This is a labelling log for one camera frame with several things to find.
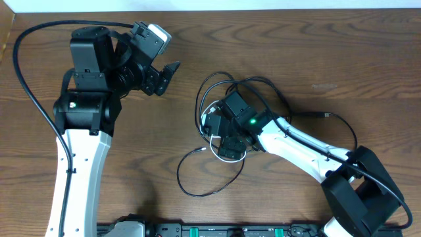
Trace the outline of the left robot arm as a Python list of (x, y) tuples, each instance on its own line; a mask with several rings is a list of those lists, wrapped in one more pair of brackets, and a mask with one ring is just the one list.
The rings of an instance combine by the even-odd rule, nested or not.
[(135, 23), (125, 33), (102, 26), (72, 33), (74, 66), (53, 106), (58, 163), (48, 236), (95, 236), (101, 176), (121, 101), (132, 90), (162, 95), (179, 63), (153, 67), (170, 34), (156, 24)]

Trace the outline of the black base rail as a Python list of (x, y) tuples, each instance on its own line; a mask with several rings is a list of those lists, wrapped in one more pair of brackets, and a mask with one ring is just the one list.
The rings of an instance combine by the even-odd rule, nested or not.
[(141, 215), (129, 214), (113, 223), (97, 224), (98, 236), (144, 237), (281, 237), (325, 236), (323, 228), (314, 223), (292, 224), (203, 224), (161, 220), (154, 222)]

